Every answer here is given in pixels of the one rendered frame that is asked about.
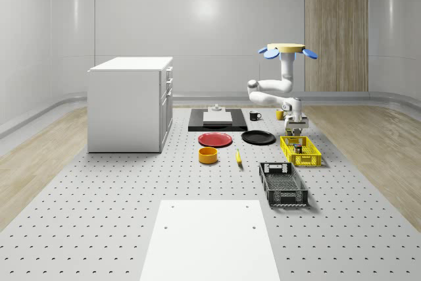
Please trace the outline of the black stove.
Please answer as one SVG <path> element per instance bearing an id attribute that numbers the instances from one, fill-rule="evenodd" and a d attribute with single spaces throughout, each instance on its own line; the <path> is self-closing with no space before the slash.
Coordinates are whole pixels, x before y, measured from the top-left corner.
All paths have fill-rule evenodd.
<path id="1" fill-rule="evenodd" d="M 207 109 L 192 109 L 188 124 L 189 132 L 244 132 L 248 131 L 247 123 L 241 109 L 230 109 L 217 105 Z M 203 122 L 203 114 L 215 113 L 214 121 Z"/>

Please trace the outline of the white cabinet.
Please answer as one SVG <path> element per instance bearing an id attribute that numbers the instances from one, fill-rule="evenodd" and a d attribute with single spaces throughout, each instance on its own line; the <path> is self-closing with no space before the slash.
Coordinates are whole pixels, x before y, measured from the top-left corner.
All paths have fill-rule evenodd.
<path id="1" fill-rule="evenodd" d="M 87 150 L 160 153 L 172 124 L 172 57 L 116 57 L 91 68 Z"/>

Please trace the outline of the yellow basket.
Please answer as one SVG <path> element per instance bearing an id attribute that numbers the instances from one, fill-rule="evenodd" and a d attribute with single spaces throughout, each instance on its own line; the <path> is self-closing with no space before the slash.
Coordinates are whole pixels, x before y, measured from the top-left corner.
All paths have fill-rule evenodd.
<path id="1" fill-rule="evenodd" d="M 302 153 L 296 153 L 294 145 L 302 146 Z M 288 162 L 295 166 L 320 166 L 322 154 L 306 136 L 281 136 L 280 147 Z"/>

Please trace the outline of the dark grey basket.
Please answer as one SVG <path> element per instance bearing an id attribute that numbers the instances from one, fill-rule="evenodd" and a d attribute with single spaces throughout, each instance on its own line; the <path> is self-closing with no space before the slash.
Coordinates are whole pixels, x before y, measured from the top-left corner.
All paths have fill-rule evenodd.
<path id="1" fill-rule="evenodd" d="M 259 163 L 259 173 L 270 205 L 308 205 L 308 189 L 292 163 Z"/>

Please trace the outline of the red plate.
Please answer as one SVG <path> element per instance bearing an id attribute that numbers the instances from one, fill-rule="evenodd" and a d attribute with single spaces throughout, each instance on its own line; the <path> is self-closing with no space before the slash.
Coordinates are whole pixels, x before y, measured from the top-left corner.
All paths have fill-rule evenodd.
<path id="1" fill-rule="evenodd" d="M 232 137 L 221 132 L 209 132 L 201 134 L 198 142 L 205 147 L 226 147 L 232 143 Z"/>

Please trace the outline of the yellow bowl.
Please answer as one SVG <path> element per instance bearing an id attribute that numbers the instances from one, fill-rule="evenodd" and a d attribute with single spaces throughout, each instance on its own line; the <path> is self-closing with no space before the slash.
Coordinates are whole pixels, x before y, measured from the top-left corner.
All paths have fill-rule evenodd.
<path id="1" fill-rule="evenodd" d="M 199 162 L 210 165 L 218 160 L 218 150 L 214 147 L 202 147 L 199 150 Z"/>

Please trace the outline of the white board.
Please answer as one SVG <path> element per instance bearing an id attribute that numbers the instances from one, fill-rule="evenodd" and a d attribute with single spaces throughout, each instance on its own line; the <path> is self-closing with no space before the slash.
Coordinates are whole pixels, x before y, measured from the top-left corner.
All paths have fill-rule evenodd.
<path id="1" fill-rule="evenodd" d="M 280 281 L 259 201 L 161 201 L 140 281 Z"/>

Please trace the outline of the drone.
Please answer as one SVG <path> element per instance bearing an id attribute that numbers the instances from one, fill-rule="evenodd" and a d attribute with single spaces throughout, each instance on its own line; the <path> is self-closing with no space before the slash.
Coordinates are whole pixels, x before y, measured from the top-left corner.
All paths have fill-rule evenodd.
<path id="1" fill-rule="evenodd" d="M 317 59 L 318 55 L 303 44 L 296 43 L 270 43 L 266 47 L 258 50 L 259 54 L 263 54 L 266 59 L 274 59 L 281 53 L 302 53 L 312 59 Z"/>

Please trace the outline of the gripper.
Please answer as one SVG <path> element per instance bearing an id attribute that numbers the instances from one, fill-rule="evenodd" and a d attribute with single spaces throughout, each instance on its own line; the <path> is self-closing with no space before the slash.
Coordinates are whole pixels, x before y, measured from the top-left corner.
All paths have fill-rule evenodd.
<path id="1" fill-rule="evenodd" d="M 287 117 L 284 121 L 286 136 L 300 136 L 302 129 L 309 127 L 309 120 L 307 117 L 303 117 L 297 122 L 293 121 L 292 117 Z"/>

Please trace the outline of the black plate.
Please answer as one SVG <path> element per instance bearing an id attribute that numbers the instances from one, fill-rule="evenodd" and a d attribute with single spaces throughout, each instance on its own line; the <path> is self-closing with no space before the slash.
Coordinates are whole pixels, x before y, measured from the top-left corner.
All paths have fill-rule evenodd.
<path id="1" fill-rule="evenodd" d="M 249 130 L 242 133 L 241 138 L 252 145 L 270 145 L 276 142 L 276 137 L 270 132 L 262 130 Z"/>

